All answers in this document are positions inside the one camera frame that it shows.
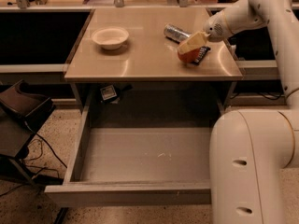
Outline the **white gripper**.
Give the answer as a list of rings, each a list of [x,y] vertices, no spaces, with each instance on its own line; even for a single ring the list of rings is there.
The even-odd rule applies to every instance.
[[[220,42],[234,35],[228,26],[223,11],[217,12],[208,18],[204,23],[203,29],[205,32],[196,32],[180,42],[178,45],[178,53],[185,54],[192,50],[199,49],[203,47],[208,40],[210,42]]]

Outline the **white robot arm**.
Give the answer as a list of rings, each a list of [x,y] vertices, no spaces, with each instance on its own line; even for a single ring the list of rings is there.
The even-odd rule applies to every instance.
[[[188,48],[266,27],[287,102],[285,110],[222,115],[210,138],[213,224],[285,224],[279,172],[298,164],[299,20],[292,0],[239,0],[210,17]]]

